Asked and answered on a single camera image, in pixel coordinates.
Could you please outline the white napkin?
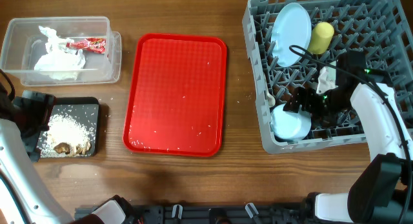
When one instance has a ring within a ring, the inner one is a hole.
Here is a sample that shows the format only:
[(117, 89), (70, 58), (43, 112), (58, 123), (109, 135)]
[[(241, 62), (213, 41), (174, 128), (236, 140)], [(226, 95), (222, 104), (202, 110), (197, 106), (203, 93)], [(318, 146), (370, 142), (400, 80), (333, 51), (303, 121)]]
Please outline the white napkin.
[(71, 38), (60, 38), (52, 28), (39, 26), (39, 31), (47, 37), (46, 54), (40, 57), (34, 70), (58, 81), (77, 79), (86, 63), (83, 51), (67, 46), (75, 41)]

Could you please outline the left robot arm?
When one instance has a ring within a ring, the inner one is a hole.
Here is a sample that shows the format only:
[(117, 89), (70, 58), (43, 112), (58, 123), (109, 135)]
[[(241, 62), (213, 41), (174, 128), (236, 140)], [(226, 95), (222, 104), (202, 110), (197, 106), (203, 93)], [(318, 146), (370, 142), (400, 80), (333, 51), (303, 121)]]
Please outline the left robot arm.
[(74, 219), (51, 195), (33, 166), (25, 140), (37, 145), (55, 105), (51, 94), (1, 87), (1, 211), (10, 223), (140, 223), (141, 215), (118, 195)]

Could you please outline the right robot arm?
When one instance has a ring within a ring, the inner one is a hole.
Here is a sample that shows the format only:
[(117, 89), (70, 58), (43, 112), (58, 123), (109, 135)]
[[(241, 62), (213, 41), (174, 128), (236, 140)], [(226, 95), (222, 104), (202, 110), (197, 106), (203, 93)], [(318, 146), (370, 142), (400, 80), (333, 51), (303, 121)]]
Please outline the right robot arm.
[(362, 124), (371, 162), (344, 194), (309, 195), (320, 220), (342, 223), (412, 223), (412, 138), (396, 105), (389, 74), (368, 68), (364, 53), (350, 50), (333, 65), (337, 85), (323, 94), (295, 89), (284, 109), (326, 116), (353, 108)]

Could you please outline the white plastic spoon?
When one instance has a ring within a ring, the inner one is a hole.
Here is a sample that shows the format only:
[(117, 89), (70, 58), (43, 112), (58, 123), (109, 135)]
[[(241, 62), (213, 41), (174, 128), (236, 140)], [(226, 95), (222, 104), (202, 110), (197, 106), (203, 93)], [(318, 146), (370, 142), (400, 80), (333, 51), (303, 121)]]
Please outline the white plastic spoon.
[(275, 98), (273, 97), (273, 95), (268, 91), (268, 90), (266, 90), (265, 91), (265, 97), (266, 97), (266, 99), (267, 99), (267, 101), (268, 101), (268, 106), (271, 108), (271, 107), (274, 107), (275, 105), (276, 105), (276, 100), (275, 100)]

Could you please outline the red snack wrapper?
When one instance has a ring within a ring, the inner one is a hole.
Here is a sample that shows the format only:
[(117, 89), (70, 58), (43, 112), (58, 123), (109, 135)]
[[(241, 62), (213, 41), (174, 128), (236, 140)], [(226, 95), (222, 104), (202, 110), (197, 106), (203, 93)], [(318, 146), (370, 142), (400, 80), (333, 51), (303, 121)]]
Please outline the red snack wrapper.
[(106, 50), (106, 39), (89, 37), (82, 41), (67, 43), (66, 47), (78, 50), (86, 50), (88, 52), (97, 54), (104, 54)]

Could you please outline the food scraps and rice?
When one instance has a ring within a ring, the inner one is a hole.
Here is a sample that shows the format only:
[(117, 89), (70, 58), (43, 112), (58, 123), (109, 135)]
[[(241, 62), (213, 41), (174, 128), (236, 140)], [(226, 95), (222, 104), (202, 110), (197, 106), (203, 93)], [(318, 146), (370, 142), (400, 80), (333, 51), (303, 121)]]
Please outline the food scraps and rice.
[(76, 116), (54, 114), (48, 126), (38, 142), (42, 158), (85, 157), (91, 153), (96, 126), (90, 121), (82, 124)]

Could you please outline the light blue round plate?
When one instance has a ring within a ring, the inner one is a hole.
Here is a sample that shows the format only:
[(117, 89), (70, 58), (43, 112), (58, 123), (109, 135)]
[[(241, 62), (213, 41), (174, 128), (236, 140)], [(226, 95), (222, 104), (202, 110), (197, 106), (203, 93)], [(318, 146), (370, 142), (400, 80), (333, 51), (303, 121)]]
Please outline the light blue round plate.
[(278, 13), (272, 28), (270, 42), (275, 42), (272, 57), (277, 58), (281, 67), (297, 63), (301, 56), (293, 53), (289, 47), (297, 45), (307, 49), (312, 34), (312, 25), (308, 12), (298, 3), (287, 4)]

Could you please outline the yellow plastic cup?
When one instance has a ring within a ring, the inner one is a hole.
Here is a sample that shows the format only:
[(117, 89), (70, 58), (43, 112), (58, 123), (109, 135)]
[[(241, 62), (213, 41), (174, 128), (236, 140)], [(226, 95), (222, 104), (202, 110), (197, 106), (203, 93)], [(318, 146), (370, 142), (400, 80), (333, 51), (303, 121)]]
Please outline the yellow plastic cup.
[(327, 51), (334, 32), (334, 27), (330, 23), (318, 23), (312, 30), (311, 40), (307, 50), (311, 54), (323, 54)]

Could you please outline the green bowl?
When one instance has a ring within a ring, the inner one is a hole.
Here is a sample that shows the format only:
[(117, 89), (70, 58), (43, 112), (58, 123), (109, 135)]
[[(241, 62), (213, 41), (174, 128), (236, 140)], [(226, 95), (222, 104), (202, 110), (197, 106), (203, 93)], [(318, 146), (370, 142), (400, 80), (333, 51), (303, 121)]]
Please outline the green bowl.
[(285, 104), (276, 106), (271, 111), (270, 128), (274, 135), (284, 141), (299, 141), (310, 132), (311, 115), (307, 111), (298, 113), (284, 111)]

